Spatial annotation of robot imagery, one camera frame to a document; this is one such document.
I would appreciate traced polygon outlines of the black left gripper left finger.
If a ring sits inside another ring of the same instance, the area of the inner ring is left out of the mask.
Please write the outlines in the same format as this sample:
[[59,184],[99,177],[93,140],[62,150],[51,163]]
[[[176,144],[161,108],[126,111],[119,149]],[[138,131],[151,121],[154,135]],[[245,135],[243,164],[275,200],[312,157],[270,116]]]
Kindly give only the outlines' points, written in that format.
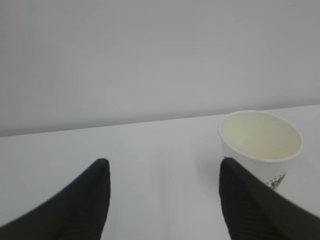
[[40,206],[1,226],[2,240],[99,240],[111,199],[110,163],[94,161]]

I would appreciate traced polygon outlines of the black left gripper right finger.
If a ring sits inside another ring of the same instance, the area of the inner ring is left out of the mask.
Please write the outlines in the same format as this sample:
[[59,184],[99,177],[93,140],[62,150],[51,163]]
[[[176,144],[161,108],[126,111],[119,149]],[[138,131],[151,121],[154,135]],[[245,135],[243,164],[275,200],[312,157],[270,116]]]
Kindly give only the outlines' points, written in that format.
[[270,189],[235,159],[219,170],[219,196],[233,240],[318,240],[320,219]]

